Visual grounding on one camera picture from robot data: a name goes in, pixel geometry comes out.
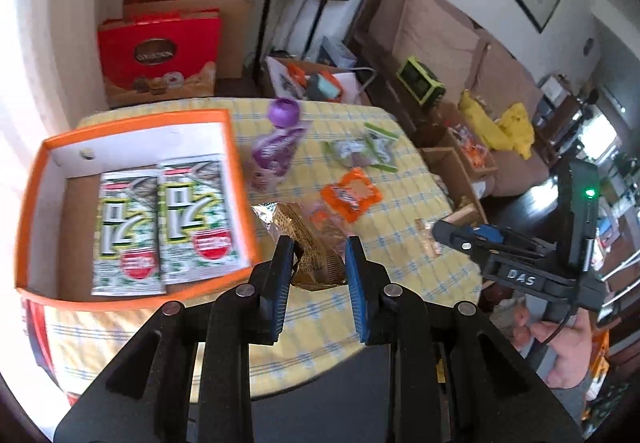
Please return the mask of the person right hand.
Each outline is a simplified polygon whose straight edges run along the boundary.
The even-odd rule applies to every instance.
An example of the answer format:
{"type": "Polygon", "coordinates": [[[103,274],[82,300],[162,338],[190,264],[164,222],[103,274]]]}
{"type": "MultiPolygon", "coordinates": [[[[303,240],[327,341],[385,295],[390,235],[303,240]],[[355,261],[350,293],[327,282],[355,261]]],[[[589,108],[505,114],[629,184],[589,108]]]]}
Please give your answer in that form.
{"type": "MultiPolygon", "coordinates": [[[[527,343],[535,339],[547,340],[558,325],[552,322],[530,322],[527,307],[518,304],[514,310],[514,328],[512,331],[514,348],[524,349],[527,343]]],[[[572,327],[563,327],[547,347],[556,353],[555,364],[544,381],[551,389],[573,389],[580,385],[588,374],[592,350],[592,332],[590,314],[579,309],[572,327]]]]}

